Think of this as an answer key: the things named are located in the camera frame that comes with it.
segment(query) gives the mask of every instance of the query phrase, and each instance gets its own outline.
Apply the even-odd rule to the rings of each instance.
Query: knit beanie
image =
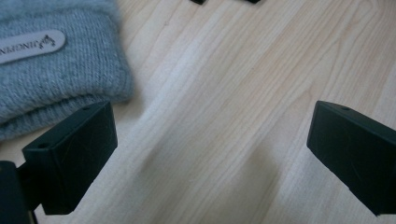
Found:
[[[113,0],[1,0],[0,10],[0,141],[131,97]]]

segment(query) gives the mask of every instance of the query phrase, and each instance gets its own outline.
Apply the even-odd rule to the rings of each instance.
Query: wood grain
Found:
[[[119,0],[135,96],[69,216],[40,223],[395,223],[305,146],[317,100],[396,129],[396,1]],[[41,132],[4,142],[0,159]]]

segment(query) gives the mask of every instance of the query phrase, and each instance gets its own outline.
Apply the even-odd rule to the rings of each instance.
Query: black object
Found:
[[[191,0],[192,2],[202,5],[206,0]]]
[[[111,104],[80,109],[26,146],[18,170],[1,161],[0,223],[31,223],[40,203],[47,215],[71,213],[116,147]]]
[[[318,101],[307,146],[376,216],[396,213],[396,132]]]
[[[202,5],[206,0],[191,0],[191,1],[196,3],[196,4]],[[246,0],[246,1],[249,1],[249,2],[251,2],[253,4],[256,4],[256,3],[260,2],[260,0]]]

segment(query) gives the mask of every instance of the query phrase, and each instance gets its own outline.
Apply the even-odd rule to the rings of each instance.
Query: black plastic part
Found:
[[[0,223],[31,223],[15,164],[0,161]]]
[[[191,0],[192,2],[202,5],[206,0]]]
[[[396,213],[396,132],[318,101],[307,146],[376,216]]]
[[[27,163],[18,167],[17,171],[27,208],[34,211],[40,204],[42,197],[37,177],[29,169]]]
[[[116,147],[108,102],[80,109],[26,146],[23,155],[40,185],[45,213],[74,211]]]

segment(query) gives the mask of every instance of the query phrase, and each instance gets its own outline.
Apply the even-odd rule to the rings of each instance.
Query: screw hole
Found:
[[[42,143],[42,144],[38,145],[38,148],[46,148],[49,146],[50,146],[50,144],[48,144],[48,143]]]

